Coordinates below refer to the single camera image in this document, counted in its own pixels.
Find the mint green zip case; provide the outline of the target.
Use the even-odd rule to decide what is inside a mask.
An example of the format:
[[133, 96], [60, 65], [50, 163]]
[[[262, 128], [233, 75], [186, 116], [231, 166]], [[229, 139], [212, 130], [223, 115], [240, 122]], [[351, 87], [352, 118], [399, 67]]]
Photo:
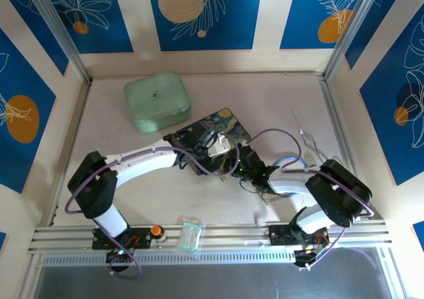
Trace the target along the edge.
[[124, 86], [124, 94], [139, 133], [152, 133], [191, 119], [191, 100], [176, 72], [129, 82]]

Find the metal tongs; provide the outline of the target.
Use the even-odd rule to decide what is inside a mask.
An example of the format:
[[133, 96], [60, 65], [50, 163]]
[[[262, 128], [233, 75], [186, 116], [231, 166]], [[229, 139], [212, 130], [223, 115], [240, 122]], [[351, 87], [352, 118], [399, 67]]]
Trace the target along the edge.
[[301, 139], [304, 143], [304, 145], [312, 150], [318, 157], [319, 161], [321, 163], [324, 163], [326, 160], [329, 159], [329, 157], [317, 146], [317, 143], [315, 142], [314, 137], [309, 134], [306, 133], [305, 130], [301, 127], [299, 120], [297, 119], [294, 110], [291, 111], [292, 115], [293, 115], [293, 119], [295, 121], [295, 124], [299, 130], [299, 134], [301, 136]]

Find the clear plastic bag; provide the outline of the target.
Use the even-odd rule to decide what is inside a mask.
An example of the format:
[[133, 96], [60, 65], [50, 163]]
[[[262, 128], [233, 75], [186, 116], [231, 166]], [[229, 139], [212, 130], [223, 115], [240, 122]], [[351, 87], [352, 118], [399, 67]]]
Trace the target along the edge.
[[178, 218], [178, 224], [181, 228], [176, 251], [183, 255], [191, 255], [198, 252], [205, 230], [202, 222], [196, 217], [181, 215]]

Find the orange capped small bottle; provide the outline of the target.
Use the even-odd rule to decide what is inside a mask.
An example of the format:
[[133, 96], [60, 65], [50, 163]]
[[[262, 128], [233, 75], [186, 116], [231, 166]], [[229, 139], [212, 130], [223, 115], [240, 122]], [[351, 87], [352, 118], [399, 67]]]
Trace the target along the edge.
[[152, 238], [158, 243], [161, 243], [167, 239], [167, 233], [165, 229], [160, 225], [152, 226], [150, 229], [150, 234]]

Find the aluminium mounting rail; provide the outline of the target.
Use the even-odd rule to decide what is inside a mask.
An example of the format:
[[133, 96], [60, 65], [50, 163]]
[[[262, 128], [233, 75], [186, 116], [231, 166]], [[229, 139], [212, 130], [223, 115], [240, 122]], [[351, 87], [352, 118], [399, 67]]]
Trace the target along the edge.
[[[271, 247], [266, 237], [269, 223], [211, 224], [204, 226], [200, 241], [202, 251], [257, 250]], [[153, 242], [151, 251], [174, 251], [181, 225], [166, 225], [163, 243]], [[93, 228], [90, 226], [37, 227], [28, 247], [30, 254], [93, 253]], [[365, 220], [353, 224], [336, 242], [337, 247], [389, 247], [392, 238], [382, 220]]]

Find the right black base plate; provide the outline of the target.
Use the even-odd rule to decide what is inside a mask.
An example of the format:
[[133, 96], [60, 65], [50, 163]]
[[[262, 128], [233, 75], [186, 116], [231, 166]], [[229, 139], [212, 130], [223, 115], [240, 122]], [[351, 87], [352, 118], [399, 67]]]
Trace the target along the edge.
[[296, 213], [292, 220], [286, 225], [269, 225], [265, 236], [269, 238], [272, 246], [290, 246], [301, 245], [306, 247], [309, 245], [324, 245], [329, 244], [329, 238], [325, 235], [326, 228], [320, 228], [313, 233], [306, 233], [297, 223], [301, 212], [306, 208], [301, 209]]

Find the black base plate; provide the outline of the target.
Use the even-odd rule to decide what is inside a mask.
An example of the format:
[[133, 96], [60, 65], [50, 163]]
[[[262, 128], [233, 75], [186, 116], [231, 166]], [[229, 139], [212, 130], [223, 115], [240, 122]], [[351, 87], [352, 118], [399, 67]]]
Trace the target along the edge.
[[290, 246], [301, 245], [306, 247], [309, 245], [324, 245], [329, 244], [329, 238], [325, 235], [326, 228], [320, 228], [313, 233], [306, 233], [297, 223], [301, 212], [306, 208], [301, 209], [296, 213], [292, 220], [286, 225], [269, 225], [265, 236], [269, 238], [272, 246]]
[[[100, 228], [93, 231], [91, 248], [95, 250], [112, 250], [117, 248], [116, 244]], [[149, 228], [127, 228], [114, 240], [126, 249], [149, 249], [151, 235]]]

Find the aluminium table side rail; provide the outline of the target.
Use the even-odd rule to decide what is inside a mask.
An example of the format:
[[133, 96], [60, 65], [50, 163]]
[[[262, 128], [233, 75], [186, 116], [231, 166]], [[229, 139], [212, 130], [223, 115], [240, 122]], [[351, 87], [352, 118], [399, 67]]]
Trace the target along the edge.
[[319, 81], [320, 81], [323, 97], [325, 100], [325, 105], [329, 113], [331, 124], [333, 126], [333, 131], [336, 136], [337, 144], [339, 146], [343, 165], [347, 170], [353, 173], [354, 176], [359, 178], [360, 176], [358, 174], [358, 170], [355, 165], [352, 152], [350, 150], [350, 145], [346, 137], [343, 120], [339, 114], [339, 110], [337, 108], [337, 104], [333, 96], [331, 86], [329, 85], [329, 83], [326, 81], [324, 77], [319, 76]]
[[64, 139], [64, 144], [62, 146], [62, 152], [60, 155], [58, 163], [58, 171], [55, 175], [54, 182], [52, 185], [53, 193], [50, 209], [46, 214], [46, 226], [51, 227], [54, 224], [54, 218], [56, 217], [56, 212], [58, 209], [58, 204], [60, 201], [60, 196], [62, 192], [62, 187], [65, 184], [66, 173], [70, 164], [70, 159], [74, 144], [76, 141], [76, 136], [78, 129], [83, 117], [83, 113], [86, 107], [87, 98], [89, 96], [89, 91], [91, 89], [92, 81], [88, 83], [84, 82], [81, 85], [78, 97], [75, 102], [74, 110], [70, 119], [70, 124], [68, 125], [68, 130], [66, 133], [66, 138]]

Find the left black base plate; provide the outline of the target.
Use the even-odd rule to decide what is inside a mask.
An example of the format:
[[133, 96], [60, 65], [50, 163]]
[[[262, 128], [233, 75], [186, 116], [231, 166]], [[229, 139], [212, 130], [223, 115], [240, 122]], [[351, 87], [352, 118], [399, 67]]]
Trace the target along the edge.
[[[100, 228], [93, 231], [91, 248], [95, 250], [112, 250], [117, 248], [116, 244]], [[127, 228], [114, 240], [126, 249], [149, 249], [151, 235], [149, 228]]]

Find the blue floral wall panel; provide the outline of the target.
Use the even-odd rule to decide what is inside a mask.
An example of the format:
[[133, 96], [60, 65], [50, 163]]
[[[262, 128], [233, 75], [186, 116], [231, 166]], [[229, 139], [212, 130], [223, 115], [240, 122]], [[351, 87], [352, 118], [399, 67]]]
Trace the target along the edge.
[[334, 48], [358, 0], [292, 0], [282, 50]]
[[374, 0], [349, 44], [347, 68], [371, 72], [424, 5], [424, 0]]
[[360, 94], [397, 185], [424, 172], [424, 6]]
[[0, 184], [22, 193], [56, 96], [0, 29]]
[[250, 50], [260, 0], [150, 0], [162, 52]]
[[50, 0], [81, 54], [133, 51], [117, 0]]
[[9, 0], [37, 41], [46, 51], [61, 75], [66, 73], [69, 60], [44, 22], [33, 0]]

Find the aluminium frame post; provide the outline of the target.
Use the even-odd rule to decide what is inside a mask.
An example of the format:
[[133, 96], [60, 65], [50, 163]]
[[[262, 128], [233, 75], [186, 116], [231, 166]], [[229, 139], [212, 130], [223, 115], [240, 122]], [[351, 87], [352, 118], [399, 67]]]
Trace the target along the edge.
[[85, 83], [90, 84], [91, 78], [87, 69], [85, 68], [80, 58], [80, 54], [61, 18], [57, 14], [51, 0], [32, 0], [32, 2], [35, 4], [50, 32], [53, 34], [77, 74]]
[[333, 53], [323, 70], [323, 81], [328, 82], [339, 62], [343, 59], [347, 48], [350, 46], [353, 38], [358, 32], [365, 16], [368, 14], [374, 0], [358, 0], [352, 14], [346, 24], [346, 27], [336, 43]]

